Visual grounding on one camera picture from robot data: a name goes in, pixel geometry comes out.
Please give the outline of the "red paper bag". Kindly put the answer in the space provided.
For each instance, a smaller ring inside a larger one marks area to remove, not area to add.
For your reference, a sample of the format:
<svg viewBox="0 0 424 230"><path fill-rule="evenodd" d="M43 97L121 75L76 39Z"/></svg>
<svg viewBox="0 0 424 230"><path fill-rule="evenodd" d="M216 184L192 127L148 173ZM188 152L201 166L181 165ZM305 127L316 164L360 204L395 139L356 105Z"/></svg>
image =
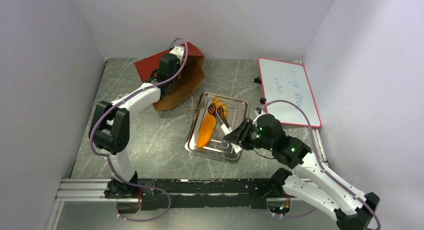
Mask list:
<svg viewBox="0 0 424 230"><path fill-rule="evenodd" d="M176 108L183 100L193 94L206 78L203 71L204 54L191 42L187 44L187 62L181 73L173 80L170 94L152 104L156 111L168 111ZM150 78L151 73L159 68L160 58L166 53L169 53L169 51L162 51L135 63L142 82L146 82Z"/></svg>

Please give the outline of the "silver metal tray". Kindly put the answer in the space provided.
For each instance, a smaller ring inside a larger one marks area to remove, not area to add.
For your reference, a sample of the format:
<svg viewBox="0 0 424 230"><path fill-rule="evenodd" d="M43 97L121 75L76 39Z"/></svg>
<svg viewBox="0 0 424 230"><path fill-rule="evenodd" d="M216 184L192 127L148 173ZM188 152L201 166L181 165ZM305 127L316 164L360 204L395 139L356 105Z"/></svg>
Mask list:
<svg viewBox="0 0 424 230"><path fill-rule="evenodd" d="M225 162L236 162L241 158L241 151L235 150L233 146L225 141L223 137L226 135L221 128L221 124L214 122L214 128L211 131L210 141L203 147L197 145L200 129L204 120L209 116L208 107L215 101L220 100L227 106L226 117L230 129L238 127L244 118L249 116L250 104L241 99L227 97L211 92L204 92L200 95L191 129L185 143L185 149L191 153L203 157L213 158Z"/></svg>

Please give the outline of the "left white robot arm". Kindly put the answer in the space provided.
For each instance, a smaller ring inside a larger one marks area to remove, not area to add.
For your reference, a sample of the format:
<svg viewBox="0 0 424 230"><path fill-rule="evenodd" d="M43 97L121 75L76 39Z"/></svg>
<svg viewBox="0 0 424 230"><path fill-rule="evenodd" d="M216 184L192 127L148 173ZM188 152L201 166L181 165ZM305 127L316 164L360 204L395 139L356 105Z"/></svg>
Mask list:
<svg viewBox="0 0 424 230"><path fill-rule="evenodd" d="M88 134L89 146L95 155L106 159L112 171L112 187L126 198L134 197L141 188L127 153L130 124L143 109L175 91L177 77L187 58L187 50L174 46L160 57L158 67L139 88L118 100L101 101L95 108Z"/></svg>

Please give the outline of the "long orange fake baguette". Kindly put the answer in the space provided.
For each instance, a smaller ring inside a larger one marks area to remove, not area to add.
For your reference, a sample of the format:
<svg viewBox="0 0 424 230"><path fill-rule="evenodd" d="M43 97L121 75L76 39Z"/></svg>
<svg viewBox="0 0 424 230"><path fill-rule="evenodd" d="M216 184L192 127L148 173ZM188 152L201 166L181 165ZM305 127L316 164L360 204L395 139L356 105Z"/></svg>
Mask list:
<svg viewBox="0 0 424 230"><path fill-rule="evenodd" d="M216 119L213 115L207 114L202 121L199 129L196 146L205 147L211 140L216 126Z"/></svg>

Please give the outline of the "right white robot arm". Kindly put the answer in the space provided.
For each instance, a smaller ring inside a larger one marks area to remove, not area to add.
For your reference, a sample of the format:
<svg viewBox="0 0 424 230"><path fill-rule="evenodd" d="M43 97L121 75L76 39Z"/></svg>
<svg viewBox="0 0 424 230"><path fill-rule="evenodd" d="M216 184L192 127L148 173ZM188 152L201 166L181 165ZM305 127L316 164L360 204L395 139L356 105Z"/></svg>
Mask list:
<svg viewBox="0 0 424 230"><path fill-rule="evenodd" d="M284 165L270 179L275 197L288 194L302 199L330 216L341 230L365 230L371 222L380 198L344 181L307 144L287 135L273 115L260 115L255 122L246 118L224 133L223 139L236 150L265 149Z"/></svg>

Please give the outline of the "orange fake croissant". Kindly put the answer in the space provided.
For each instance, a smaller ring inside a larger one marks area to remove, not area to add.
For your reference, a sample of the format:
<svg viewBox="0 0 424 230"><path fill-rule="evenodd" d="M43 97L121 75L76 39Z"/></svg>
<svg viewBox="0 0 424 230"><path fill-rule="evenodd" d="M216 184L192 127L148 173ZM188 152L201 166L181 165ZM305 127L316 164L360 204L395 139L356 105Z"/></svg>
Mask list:
<svg viewBox="0 0 424 230"><path fill-rule="evenodd" d="M227 119L229 117L227 105L219 98L214 98L212 102L216 106L218 115Z"/></svg>

